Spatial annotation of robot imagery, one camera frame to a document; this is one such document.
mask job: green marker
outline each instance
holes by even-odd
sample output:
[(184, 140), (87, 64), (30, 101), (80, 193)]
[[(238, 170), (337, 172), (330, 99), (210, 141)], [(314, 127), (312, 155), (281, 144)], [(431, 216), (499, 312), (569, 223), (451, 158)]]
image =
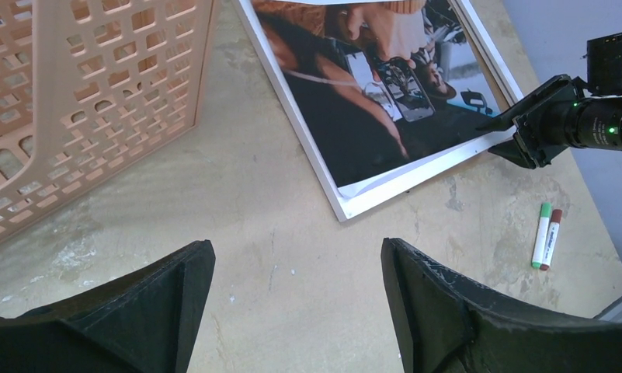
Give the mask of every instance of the green marker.
[(544, 248), (546, 247), (546, 234), (548, 233), (548, 224), (550, 222), (551, 204), (541, 204), (537, 238), (535, 239), (535, 250), (533, 251), (533, 268), (541, 267), (541, 260), (544, 258)]

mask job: red marker cap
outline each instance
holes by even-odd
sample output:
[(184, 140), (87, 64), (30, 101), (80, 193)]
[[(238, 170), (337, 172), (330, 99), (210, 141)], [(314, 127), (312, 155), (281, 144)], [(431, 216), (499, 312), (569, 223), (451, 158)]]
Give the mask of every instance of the red marker cap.
[(553, 214), (551, 214), (551, 223), (560, 224), (560, 220), (562, 220), (562, 210), (553, 210)]

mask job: camera lens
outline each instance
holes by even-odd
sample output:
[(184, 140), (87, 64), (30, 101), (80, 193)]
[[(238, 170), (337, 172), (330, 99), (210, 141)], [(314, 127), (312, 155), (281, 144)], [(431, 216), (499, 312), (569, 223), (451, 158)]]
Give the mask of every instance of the camera lens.
[(552, 145), (622, 151), (622, 97), (555, 103), (542, 116), (540, 132)]

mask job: marker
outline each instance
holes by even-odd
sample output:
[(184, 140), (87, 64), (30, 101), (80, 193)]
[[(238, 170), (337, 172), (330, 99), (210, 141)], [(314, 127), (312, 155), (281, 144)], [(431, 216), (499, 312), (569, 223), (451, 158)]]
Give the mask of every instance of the marker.
[(541, 204), (539, 214), (539, 226), (537, 227), (537, 238), (535, 239), (535, 250), (533, 251), (533, 268), (541, 267), (544, 258), (544, 248), (546, 247), (546, 235), (548, 233), (548, 222), (551, 217), (551, 204)]
[(548, 270), (551, 267), (551, 259), (553, 259), (553, 249), (558, 240), (558, 229), (560, 228), (560, 220), (562, 219), (562, 210), (553, 210), (551, 214), (551, 223), (548, 225), (548, 234), (546, 238), (546, 249), (544, 250), (544, 258), (541, 260), (540, 270)]

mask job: phone screen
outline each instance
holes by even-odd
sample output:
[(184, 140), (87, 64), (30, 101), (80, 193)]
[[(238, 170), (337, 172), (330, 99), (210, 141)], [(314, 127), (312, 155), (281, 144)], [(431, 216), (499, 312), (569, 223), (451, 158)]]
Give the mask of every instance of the phone screen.
[(377, 73), (405, 120), (431, 117), (434, 107), (407, 62), (394, 58), (376, 62)]

